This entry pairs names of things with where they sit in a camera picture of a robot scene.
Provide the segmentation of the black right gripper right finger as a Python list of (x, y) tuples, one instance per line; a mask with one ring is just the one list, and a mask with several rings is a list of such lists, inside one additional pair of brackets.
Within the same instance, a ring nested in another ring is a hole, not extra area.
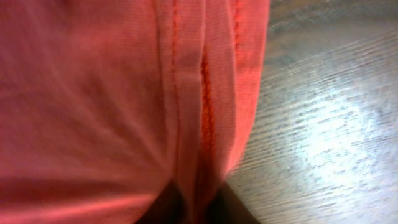
[(225, 182), (206, 209), (209, 224), (261, 224)]

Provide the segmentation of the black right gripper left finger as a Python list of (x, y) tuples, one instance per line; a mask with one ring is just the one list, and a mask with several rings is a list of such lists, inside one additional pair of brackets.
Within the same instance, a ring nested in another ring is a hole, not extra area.
[(182, 194), (177, 184), (171, 181), (134, 224), (179, 224), (184, 215), (185, 204)]

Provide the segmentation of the red orange t-shirt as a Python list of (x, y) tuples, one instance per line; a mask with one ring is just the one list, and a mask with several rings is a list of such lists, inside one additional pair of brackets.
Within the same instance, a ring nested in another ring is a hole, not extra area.
[(2, 1), (1, 222), (206, 209), (254, 124), (268, 1)]

